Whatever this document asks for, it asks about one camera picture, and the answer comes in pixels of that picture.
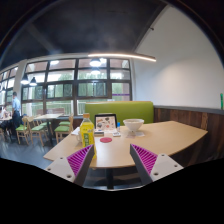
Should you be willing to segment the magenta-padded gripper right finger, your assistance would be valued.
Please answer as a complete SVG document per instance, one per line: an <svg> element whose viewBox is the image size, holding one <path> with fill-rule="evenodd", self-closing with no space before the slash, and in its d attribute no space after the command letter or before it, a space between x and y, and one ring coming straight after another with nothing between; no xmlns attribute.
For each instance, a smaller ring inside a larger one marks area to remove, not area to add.
<svg viewBox="0 0 224 224"><path fill-rule="evenodd" d="M130 155L135 162L143 185L150 184L182 169L167 154L155 154L143 147L131 144Z"/></svg>

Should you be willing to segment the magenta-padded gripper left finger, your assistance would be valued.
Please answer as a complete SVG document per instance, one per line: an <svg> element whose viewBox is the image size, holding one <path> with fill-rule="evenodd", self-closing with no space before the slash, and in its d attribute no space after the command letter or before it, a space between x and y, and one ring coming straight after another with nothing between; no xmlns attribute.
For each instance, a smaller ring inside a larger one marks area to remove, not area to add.
<svg viewBox="0 0 224 224"><path fill-rule="evenodd" d="M89 145L68 157L59 157L46 168L46 171L82 186L93 156L94 145Z"/></svg>

